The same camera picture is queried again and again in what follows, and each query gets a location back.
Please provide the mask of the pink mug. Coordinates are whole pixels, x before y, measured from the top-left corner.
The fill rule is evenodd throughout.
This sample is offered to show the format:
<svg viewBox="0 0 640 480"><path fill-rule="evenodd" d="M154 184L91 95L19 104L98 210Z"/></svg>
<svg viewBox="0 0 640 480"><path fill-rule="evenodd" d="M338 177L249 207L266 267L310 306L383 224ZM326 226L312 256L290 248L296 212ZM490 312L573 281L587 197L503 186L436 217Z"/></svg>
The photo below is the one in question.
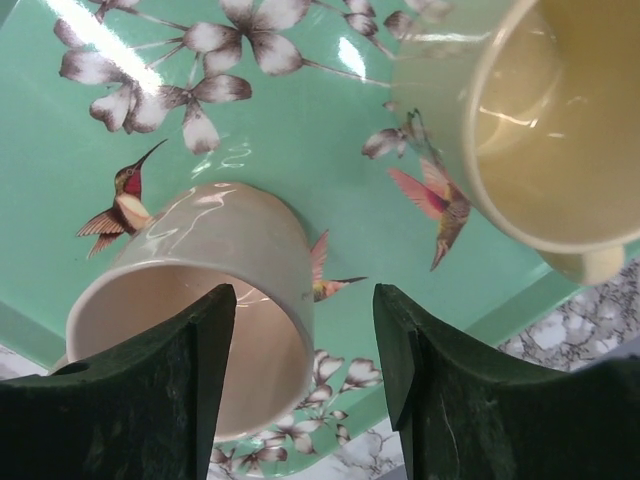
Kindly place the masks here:
<svg viewBox="0 0 640 480"><path fill-rule="evenodd" d="M311 264L301 224L276 196L242 183L195 186L135 233L76 300L66 358L109 349L229 284L235 325L215 438L255 434L290 413L310 383Z"/></svg>

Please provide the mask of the yellow mug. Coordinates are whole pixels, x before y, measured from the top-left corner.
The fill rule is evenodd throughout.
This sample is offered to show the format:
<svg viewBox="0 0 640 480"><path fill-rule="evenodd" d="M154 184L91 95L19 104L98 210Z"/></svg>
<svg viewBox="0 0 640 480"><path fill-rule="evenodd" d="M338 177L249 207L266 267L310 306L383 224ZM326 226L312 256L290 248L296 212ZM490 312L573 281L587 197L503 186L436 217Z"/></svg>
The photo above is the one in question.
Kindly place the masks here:
<svg viewBox="0 0 640 480"><path fill-rule="evenodd" d="M639 5L429 1L392 75L409 140L496 228L582 285L639 237Z"/></svg>

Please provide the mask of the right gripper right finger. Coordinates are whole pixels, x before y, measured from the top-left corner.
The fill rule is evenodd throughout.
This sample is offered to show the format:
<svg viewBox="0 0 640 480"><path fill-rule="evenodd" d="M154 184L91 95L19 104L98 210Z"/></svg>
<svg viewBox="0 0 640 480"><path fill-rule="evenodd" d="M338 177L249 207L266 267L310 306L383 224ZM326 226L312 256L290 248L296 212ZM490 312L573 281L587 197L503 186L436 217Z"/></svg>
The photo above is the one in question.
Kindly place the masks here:
<svg viewBox="0 0 640 480"><path fill-rule="evenodd" d="M639 359L571 373L505 354L379 284L388 416L411 479L635 479Z"/></svg>

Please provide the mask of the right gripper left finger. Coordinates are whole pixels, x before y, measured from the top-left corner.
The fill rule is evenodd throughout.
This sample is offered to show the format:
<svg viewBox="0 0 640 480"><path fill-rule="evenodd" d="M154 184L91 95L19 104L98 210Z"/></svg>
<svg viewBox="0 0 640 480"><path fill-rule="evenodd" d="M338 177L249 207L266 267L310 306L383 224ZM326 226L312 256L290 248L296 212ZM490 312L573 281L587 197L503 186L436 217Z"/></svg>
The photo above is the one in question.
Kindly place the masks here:
<svg viewBox="0 0 640 480"><path fill-rule="evenodd" d="M221 284L99 354L2 381L2 478L206 478L235 308Z"/></svg>

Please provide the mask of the mint green tray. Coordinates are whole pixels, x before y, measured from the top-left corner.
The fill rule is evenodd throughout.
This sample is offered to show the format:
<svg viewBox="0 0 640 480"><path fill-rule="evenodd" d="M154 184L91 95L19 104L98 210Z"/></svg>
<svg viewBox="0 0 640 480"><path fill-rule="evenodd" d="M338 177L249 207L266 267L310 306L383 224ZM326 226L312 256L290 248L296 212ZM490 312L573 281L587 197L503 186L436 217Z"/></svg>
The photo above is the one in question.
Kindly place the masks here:
<svg viewBox="0 0 640 480"><path fill-rule="evenodd" d="M323 374L268 437L216 450L216 477L328 469L386 414L371 306L391 283L480 340L520 333L577 287L472 214L432 261L438 225L389 176L421 173L391 136L387 82L405 1L311 1L264 13L265 62L215 1L5 1L1 5L1 346L44 368L64 352L67 315L121 254L80 228L111 206L114 177L142 160L158 213L193 187L228 180L294 210L329 236L324 275L350 285L316 304ZM283 51L298 65L277 75Z"/></svg>

